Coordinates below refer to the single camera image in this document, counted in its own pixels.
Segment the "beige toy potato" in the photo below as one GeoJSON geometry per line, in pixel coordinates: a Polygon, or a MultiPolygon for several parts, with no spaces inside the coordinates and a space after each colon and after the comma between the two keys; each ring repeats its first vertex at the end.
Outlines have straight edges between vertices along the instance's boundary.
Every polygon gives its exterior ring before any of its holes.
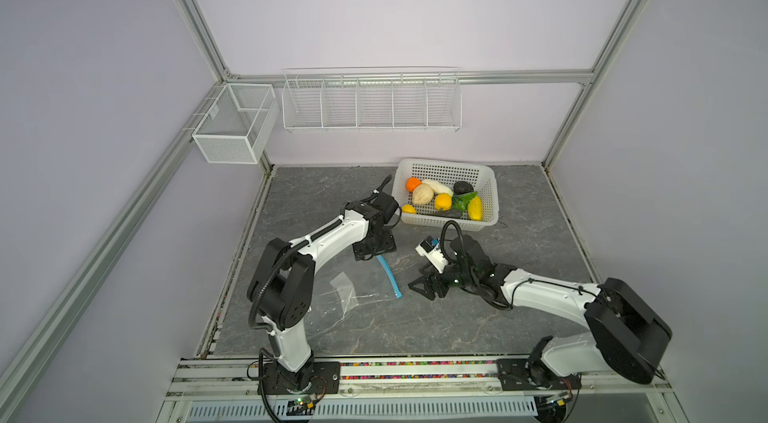
{"type": "Polygon", "coordinates": [[[427,205],[433,198],[434,190],[424,182],[414,188],[411,193],[411,201],[413,205],[427,205]]]}

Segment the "white perforated plastic basket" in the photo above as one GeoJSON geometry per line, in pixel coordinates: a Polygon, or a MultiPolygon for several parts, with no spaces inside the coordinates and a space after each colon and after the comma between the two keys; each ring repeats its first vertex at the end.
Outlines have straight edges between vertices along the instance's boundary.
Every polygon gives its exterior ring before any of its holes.
{"type": "Polygon", "coordinates": [[[488,166],[404,159],[392,194],[410,225],[440,227],[453,219],[472,232],[495,225],[499,218],[496,177],[488,166]]]}

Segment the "clear zip top bag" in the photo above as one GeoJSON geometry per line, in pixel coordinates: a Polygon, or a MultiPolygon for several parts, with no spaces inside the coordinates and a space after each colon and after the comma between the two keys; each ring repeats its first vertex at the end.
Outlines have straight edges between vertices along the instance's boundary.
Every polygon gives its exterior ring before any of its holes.
{"type": "Polygon", "coordinates": [[[397,301],[403,290],[383,256],[332,261],[315,277],[312,303],[304,317],[308,338],[317,338],[375,305],[397,301]]]}

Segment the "yellow red toy peach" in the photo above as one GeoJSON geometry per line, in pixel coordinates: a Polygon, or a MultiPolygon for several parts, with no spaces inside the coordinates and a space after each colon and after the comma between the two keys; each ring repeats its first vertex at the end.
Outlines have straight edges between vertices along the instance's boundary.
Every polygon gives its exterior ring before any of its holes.
{"type": "Polygon", "coordinates": [[[448,211],[453,206],[453,198],[450,194],[440,193],[435,197],[434,207],[438,212],[448,211]]]}

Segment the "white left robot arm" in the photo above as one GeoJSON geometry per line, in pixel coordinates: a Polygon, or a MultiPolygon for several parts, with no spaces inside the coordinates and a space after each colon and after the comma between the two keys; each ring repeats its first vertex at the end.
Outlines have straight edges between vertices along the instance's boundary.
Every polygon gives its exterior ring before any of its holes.
{"type": "Polygon", "coordinates": [[[293,240],[275,238],[265,247],[246,291],[250,329],[266,333],[270,362],[260,365],[266,385],[289,392],[306,390],[316,368],[304,327],[318,271],[350,248],[357,261],[368,261],[396,250],[390,220],[399,210],[386,192],[387,176],[372,193],[347,202],[330,222],[293,240]]]}

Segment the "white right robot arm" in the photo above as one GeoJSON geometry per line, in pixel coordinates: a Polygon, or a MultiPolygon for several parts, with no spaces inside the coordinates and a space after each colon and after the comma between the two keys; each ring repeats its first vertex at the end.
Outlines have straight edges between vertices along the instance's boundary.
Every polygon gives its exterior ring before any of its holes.
{"type": "Polygon", "coordinates": [[[583,373],[613,372],[641,385],[664,378],[661,361],[673,331],[625,281],[571,282],[494,263],[462,231],[452,239],[427,236],[415,251],[426,262],[408,287],[430,301],[458,289],[496,311],[529,308],[582,327],[579,334],[536,343],[523,365],[535,387],[583,373]]]}

